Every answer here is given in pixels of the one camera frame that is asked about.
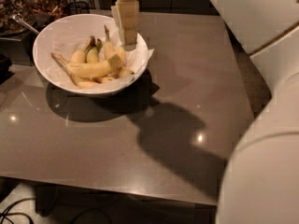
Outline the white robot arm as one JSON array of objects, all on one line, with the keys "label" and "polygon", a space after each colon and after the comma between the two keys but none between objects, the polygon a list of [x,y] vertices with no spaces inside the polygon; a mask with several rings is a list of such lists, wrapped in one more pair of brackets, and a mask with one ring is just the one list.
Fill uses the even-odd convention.
[{"label": "white robot arm", "polygon": [[215,224],[299,224],[298,0],[209,0],[271,98],[225,172]]}]

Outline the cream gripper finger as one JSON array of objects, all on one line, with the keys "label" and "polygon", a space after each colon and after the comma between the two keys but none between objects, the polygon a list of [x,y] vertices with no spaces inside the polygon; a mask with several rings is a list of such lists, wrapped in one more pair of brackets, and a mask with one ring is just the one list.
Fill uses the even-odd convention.
[{"label": "cream gripper finger", "polygon": [[137,0],[117,0],[111,7],[124,49],[134,50],[137,44],[139,3]]}]

